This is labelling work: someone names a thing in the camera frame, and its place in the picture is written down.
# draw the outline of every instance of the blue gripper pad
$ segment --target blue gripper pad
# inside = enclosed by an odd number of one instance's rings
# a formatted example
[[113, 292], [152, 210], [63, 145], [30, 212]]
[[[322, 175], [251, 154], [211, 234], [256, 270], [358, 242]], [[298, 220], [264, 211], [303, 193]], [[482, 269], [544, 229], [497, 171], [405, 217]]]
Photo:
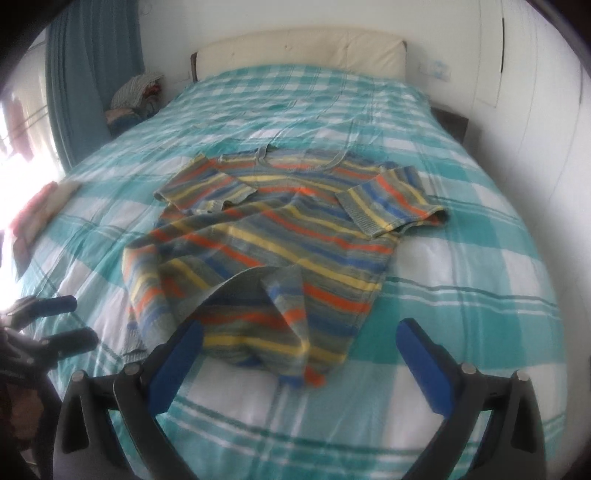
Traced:
[[[398, 324], [396, 345], [431, 410], [448, 418], [453, 411], [455, 398], [452, 379], [446, 374], [446, 365], [441, 364], [443, 360], [449, 367], [449, 361], [442, 359], [441, 351], [438, 352], [438, 349], [443, 348], [433, 343], [413, 319], [405, 319]], [[443, 350], [443, 353], [449, 356], [447, 351]]]
[[148, 384], [148, 411], [152, 416], [168, 411], [202, 345], [203, 327], [200, 322], [191, 322]]

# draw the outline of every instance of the white wall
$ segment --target white wall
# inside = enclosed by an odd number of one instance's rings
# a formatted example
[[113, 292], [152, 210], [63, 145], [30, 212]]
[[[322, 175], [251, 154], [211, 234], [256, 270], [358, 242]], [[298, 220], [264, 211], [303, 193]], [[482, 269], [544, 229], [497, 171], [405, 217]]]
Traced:
[[502, 0], [502, 10], [498, 102], [475, 100], [465, 146], [524, 218], [558, 296], [569, 375], [558, 478], [591, 433], [591, 80], [524, 0]]
[[[222, 38], [287, 27], [336, 25], [397, 33], [408, 41], [408, 81], [432, 100], [470, 113], [480, 53], [475, 0], [141, 0], [140, 27], [148, 70], [167, 76], [167, 96], [189, 82], [189, 56]], [[441, 60], [445, 82], [419, 72]]]

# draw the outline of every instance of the teal and white plaid bedsheet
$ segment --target teal and white plaid bedsheet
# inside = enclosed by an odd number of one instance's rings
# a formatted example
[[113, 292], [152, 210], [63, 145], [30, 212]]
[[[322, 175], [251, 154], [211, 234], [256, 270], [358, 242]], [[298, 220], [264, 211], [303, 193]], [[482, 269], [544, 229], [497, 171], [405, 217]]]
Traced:
[[[392, 80], [306, 66], [253, 67], [193, 84], [153, 119], [74, 169], [84, 183], [39, 240], [23, 294], [72, 294], [78, 310], [38, 321], [36, 338], [82, 325], [95, 351], [60, 363], [64, 393], [79, 368], [111, 374], [122, 358], [129, 300], [121, 252], [149, 231], [163, 208], [153, 192], [199, 152], [263, 144], [348, 148], [376, 161], [418, 168], [427, 193], [446, 207], [444, 229], [404, 238], [382, 293], [327, 386], [295, 390], [270, 373], [199, 358], [159, 421], [204, 479], [400, 478], [437, 430], [395, 347], [397, 323], [414, 317], [458, 361], [481, 371], [529, 372], [548, 454], [566, 409], [560, 316], [546, 270], [521, 219], [430, 114], [425, 97]], [[121, 419], [117, 431], [145, 471]], [[469, 466], [484, 418], [454, 477]]]

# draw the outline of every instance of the sweater sleeve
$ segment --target sweater sleeve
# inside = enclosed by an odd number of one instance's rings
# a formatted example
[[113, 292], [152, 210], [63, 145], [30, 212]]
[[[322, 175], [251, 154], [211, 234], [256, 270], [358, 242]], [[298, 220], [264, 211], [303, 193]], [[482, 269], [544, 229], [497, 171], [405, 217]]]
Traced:
[[220, 212], [226, 205], [237, 205], [256, 189], [215, 169], [215, 162], [198, 155], [154, 196], [181, 211]]
[[414, 167], [393, 168], [336, 194], [357, 227], [371, 237], [418, 225], [443, 225], [447, 213], [429, 203]]

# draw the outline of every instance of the metal screw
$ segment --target metal screw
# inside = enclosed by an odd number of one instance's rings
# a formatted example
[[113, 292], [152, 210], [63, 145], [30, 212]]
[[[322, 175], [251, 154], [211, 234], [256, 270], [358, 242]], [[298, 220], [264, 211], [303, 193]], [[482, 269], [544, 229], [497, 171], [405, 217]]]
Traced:
[[139, 364], [129, 364], [123, 367], [125, 375], [136, 375], [139, 373]]
[[527, 372], [523, 370], [518, 370], [517, 378], [519, 378], [522, 382], [527, 382], [530, 379], [530, 376], [527, 374]]
[[74, 373], [72, 373], [72, 381], [73, 382], [81, 382], [82, 379], [84, 378], [84, 370], [76, 370]]
[[462, 372], [466, 375], [474, 375], [476, 373], [476, 367], [472, 364], [462, 363]]

